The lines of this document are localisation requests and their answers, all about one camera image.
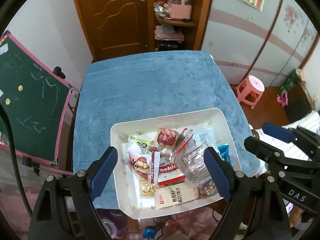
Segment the red candy clear bag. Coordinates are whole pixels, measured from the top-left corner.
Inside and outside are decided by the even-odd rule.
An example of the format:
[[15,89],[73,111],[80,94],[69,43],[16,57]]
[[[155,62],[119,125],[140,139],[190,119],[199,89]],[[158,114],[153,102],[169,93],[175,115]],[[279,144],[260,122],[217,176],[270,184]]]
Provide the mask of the red candy clear bag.
[[155,144],[164,158],[170,159],[179,154],[193,138],[193,133],[185,128],[178,132],[174,129],[160,127],[156,135]]

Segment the dark red brown snack packet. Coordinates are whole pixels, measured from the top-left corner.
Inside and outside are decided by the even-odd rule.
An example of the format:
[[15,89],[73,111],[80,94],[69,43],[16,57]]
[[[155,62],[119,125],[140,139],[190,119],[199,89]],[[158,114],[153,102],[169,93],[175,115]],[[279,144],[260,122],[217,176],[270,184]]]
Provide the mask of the dark red brown snack packet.
[[127,150],[127,164],[131,170],[155,185],[158,184],[160,157],[160,152],[149,152],[137,144],[132,144]]

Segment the green bag on floor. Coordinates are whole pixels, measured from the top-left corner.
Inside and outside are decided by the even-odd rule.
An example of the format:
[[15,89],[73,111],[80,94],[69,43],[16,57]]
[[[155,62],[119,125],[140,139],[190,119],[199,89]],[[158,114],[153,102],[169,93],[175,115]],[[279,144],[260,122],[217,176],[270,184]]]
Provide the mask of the green bag on floor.
[[306,83],[306,77],[302,69],[296,68],[289,74],[285,82],[281,85],[279,94],[283,95],[288,93],[299,82]]

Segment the pink basket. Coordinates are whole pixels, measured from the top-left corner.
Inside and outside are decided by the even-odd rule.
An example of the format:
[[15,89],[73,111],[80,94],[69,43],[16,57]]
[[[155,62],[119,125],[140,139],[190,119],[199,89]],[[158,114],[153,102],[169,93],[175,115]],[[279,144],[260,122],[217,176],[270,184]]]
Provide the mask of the pink basket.
[[175,20],[190,20],[191,0],[168,0],[168,15]]

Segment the wooden corner shelf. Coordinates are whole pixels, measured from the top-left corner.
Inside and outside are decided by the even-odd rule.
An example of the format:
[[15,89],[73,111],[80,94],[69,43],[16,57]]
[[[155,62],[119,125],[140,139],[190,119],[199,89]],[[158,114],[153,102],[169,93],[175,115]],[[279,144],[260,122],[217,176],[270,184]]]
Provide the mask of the wooden corner shelf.
[[157,25],[178,27],[187,50],[200,50],[208,21],[212,0],[147,0],[149,51],[156,50],[156,43],[170,38],[158,35]]

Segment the green pastry packet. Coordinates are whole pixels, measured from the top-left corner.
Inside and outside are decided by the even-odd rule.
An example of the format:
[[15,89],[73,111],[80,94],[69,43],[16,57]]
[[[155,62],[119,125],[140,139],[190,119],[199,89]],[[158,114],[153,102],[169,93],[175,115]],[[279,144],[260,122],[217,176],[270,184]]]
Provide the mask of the green pastry packet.
[[129,136],[129,139],[132,141],[135,141],[142,149],[147,151],[151,150],[155,146],[155,143],[153,140],[139,139],[132,135]]

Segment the large white blue bag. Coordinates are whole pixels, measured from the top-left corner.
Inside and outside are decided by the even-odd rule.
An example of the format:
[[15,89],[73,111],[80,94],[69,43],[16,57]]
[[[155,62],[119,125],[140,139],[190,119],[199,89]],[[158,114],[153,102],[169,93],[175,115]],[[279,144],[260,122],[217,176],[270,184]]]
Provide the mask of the large white blue bag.
[[216,146],[214,129],[211,126],[193,130],[193,140],[195,141],[196,146],[203,144],[206,144],[209,147]]

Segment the pink plastic stool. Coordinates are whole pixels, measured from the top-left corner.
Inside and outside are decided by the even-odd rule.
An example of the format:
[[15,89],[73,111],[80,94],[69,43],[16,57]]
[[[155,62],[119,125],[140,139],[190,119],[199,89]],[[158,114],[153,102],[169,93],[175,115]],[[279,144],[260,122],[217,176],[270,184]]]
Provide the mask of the pink plastic stool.
[[244,78],[236,87],[238,102],[243,102],[254,109],[265,91],[263,82],[253,75]]

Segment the red white cookie packet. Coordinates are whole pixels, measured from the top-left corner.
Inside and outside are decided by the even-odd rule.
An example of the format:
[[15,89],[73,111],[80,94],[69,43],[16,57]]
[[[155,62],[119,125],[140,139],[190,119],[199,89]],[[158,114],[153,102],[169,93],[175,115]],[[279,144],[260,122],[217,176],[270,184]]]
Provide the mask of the red white cookie packet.
[[159,186],[185,180],[185,175],[174,163],[163,163],[159,166],[157,184]]

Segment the blue table cloth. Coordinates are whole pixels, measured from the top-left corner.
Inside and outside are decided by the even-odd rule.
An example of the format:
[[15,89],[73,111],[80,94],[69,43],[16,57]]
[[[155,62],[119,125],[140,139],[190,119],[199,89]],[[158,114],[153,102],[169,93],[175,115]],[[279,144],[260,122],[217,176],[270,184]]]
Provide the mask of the blue table cloth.
[[116,123],[209,108],[223,112],[241,169],[254,176],[260,162],[244,148],[251,135],[248,121],[208,53],[160,51],[95,62],[87,69],[78,101],[73,169],[85,170],[101,157]]

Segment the clear bag yellow puffs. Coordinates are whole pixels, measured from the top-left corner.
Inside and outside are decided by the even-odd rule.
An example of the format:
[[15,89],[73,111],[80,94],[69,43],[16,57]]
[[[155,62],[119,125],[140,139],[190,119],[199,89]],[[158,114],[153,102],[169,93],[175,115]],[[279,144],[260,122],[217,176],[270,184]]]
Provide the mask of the clear bag yellow puffs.
[[149,182],[144,178],[139,179],[139,190],[141,197],[153,197],[157,189],[157,185]]

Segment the clear bag brown cakes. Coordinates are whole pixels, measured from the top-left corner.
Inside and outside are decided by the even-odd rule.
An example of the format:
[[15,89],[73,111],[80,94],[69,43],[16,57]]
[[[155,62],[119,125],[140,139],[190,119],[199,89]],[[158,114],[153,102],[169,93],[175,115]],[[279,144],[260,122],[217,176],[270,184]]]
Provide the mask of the clear bag brown cakes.
[[208,147],[207,139],[199,141],[193,134],[188,134],[172,156],[173,163],[184,174],[185,181],[194,187],[202,186],[211,180],[204,163],[204,151]]

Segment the pink toy on floor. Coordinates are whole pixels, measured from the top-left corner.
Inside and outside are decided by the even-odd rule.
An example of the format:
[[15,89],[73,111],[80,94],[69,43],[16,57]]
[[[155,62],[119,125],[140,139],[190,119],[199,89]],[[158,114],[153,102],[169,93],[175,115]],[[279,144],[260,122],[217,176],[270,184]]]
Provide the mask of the pink toy on floor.
[[288,105],[288,96],[287,92],[277,95],[277,102],[281,105],[282,108]]

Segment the folded pink cloths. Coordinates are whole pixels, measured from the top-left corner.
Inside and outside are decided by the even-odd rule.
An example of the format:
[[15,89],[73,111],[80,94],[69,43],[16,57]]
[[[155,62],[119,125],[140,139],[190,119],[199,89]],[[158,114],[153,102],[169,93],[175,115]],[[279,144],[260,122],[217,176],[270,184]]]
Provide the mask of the folded pink cloths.
[[155,39],[159,41],[177,41],[183,42],[184,35],[180,29],[172,25],[157,25],[155,29]]

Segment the beige soda cracker pack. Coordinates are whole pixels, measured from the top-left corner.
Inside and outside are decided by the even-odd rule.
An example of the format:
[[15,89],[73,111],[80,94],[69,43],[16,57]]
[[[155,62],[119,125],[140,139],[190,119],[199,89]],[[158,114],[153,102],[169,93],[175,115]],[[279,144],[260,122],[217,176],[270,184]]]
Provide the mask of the beige soda cracker pack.
[[198,198],[197,188],[193,188],[185,182],[162,187],[154,192],[156,210],[184,204]]

